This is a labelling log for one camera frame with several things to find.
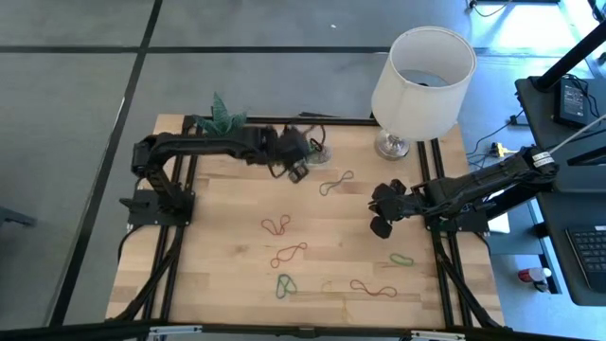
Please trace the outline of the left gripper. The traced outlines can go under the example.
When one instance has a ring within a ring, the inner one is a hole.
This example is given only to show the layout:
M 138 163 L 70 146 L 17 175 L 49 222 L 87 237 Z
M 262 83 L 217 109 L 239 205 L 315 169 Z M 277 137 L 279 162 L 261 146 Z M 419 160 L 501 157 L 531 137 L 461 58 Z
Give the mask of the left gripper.
M 300 161 L 310 154 L 309 143 L 292 122 L 284 123 L 280 134 L 276 130 L 269 132 L 265 153 L 269 164 L 291 166 L 288 178 L 294 184 L 298 184 L 309 174 L 307 163 Z

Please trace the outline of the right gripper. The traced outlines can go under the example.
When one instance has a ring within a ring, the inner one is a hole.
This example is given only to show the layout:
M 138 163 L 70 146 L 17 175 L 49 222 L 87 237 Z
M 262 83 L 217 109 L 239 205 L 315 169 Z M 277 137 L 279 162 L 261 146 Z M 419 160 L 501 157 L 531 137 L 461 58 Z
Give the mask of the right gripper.
M 395 205 L 393 219 L 410 218 L 411 216 L 424 215 L 425 197 L 418 191 L 406 193 L 406 186 L 399 179 L 392 179 L 388 184 L 380 183 L 371 194 L 368 203 L 370 210 L 374 213 L 370 221 L 370 229 L 381 239 L 390 237 L 393 226 L 385 219 L 375 205 Z

